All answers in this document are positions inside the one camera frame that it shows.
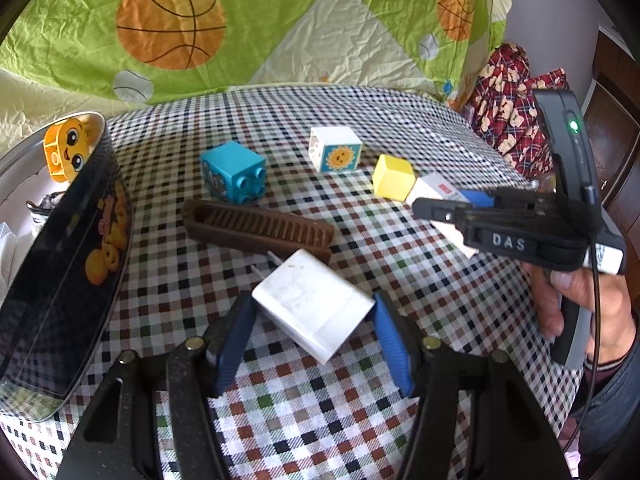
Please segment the person's right hand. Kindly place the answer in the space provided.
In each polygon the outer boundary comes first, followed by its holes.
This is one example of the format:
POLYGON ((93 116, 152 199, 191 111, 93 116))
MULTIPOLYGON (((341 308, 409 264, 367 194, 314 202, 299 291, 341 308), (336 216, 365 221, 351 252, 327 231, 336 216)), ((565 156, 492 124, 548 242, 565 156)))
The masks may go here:
MULTIPOLYGON (((563 318, 560 297, 594 311, 594 289, 592 272, 581 268, 565 273, 552 271, 549 276, 544 269, 523 263, 522 268, 529 277, 536 317, 544 338, 551 340, 562 335, 563 318)), ((631 302, 626 280, 621 275, 599 275, 600 286, 600 353, 599 364, 623 359, 634 344, 637 324, 631 313, 631 302)))

